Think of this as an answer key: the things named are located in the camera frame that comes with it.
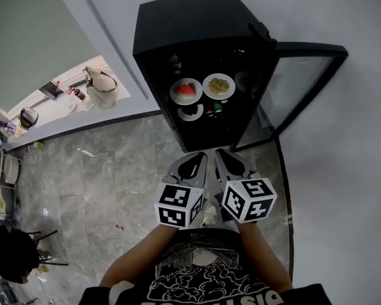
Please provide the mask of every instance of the kettle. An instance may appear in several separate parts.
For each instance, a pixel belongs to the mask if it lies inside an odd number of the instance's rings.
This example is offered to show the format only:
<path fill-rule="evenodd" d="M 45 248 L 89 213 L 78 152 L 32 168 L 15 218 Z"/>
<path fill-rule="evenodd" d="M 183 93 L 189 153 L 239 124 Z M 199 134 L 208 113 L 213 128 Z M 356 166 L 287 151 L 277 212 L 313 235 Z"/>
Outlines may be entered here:
<path fill-rule="evenodd" d="M 30 128 L 37 123 L 38 113 L 30 107 L 23 107 L 18 119 L 24 128 Z"/>

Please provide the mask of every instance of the gray tile floor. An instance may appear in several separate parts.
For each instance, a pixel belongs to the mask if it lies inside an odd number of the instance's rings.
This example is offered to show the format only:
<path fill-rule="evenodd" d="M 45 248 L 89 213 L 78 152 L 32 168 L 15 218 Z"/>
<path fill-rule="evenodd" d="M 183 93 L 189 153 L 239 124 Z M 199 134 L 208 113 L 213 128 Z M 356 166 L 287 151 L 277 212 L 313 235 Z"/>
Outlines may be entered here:
<path fill-rule="evenodd" d="M 219 192 L 214 150 L 206 153 L 208 187 L 214 195 Z M 21 207 L 15 217 L 24 231 L 57 229 L 40 248 L 69 266 L 32 272 L 22 286 L 28 297 L 43 304 L 47 299 L 77 304 L 86 287 L 97 285 L 110 264 L 156 226 L 156 186 L 183 155 L 162 116 L 73 133 L 31 149 L 23 157 L 17 185 Z M 288 267 L 288 216 L 276 146 L 266 144 L 240 155 L 276 188 L 271 216 L 259 226 Z"/>

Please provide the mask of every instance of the refrigerator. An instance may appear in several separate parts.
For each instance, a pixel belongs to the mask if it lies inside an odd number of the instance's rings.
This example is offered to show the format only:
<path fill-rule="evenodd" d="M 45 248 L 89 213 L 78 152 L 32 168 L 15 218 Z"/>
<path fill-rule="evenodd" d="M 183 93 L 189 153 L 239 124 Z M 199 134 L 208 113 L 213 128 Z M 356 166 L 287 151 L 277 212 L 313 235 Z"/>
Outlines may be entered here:
<path fill-rule="evenodd" d="M 241 0 L 141 4 L 133 56 L 184 152 L 276 138 L 328 84 L 343 46 L 278 42 Z"/>

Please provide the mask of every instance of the glass door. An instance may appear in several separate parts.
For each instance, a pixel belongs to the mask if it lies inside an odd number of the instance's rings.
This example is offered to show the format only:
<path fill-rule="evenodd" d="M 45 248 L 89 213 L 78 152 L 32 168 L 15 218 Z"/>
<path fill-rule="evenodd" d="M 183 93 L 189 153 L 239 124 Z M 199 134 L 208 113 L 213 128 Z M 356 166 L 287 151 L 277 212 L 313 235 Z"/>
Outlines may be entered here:
<path fill-rule="evenodd" d="M 348 56 L 343 46 L 318 43 L 277 43 L 277 59 L 268 85 L 257 98 L 240 139 L 240 151 L 278 136 L 326 86 Z"/>

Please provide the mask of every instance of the white plate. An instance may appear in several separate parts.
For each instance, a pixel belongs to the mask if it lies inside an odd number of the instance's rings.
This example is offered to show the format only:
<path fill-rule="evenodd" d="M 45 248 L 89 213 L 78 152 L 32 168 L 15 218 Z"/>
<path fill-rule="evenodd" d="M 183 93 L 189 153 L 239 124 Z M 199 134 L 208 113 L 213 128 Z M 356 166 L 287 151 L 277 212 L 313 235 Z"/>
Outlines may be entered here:
<path fill-rule="evenodd" d="M 182 86 L 184 84 L 193 84 L 196 92 L 196 96 L 182 96 L 175 93 L 175 88 Z M 178 105 L 191 105 L 196 103 L 203 94 L 202 85 L 199 81 L 192 78 L 183 78 L 176 81 L 170 89 L 170 97 L 171 99 L 177 103 Z"/>
<path fill-rule="evenodd" d="M 178 116 L 184 121 L 195 121 L 199 119 L 203 114 L 203 104 L 197 105 L 197 113 L 195 115 L 187 115 L 182 109 L 178 109 Z"/>
<path fill-rule="evenodd" d="M 229 90 L 227 90 L 227 93 L 224 93 L 222 95 L 217 95 L 215 93 L 213 93 L 210 89 L 209 89 L 209 82 L 213 79 L 213 78 L 217 78 L 217 79 L 224 79 L 226 80 L 226 82 L 229 83 Z M 216 99 L 216 100 L 223 100 L 223 99 L 228 99 L 229 97 L 231 97 L 231 95 L 234 94 L 234 92 L 236 91 L 236 84 L 234 83 L 233 79 L 231 79 L 228 75 L 226 74 L 210 74 L 209 76 L 207 76 L 204 81 L 203 81 L 203 91 L 204 93 L 209 96 L 210 98 L 212 99 Z"/>

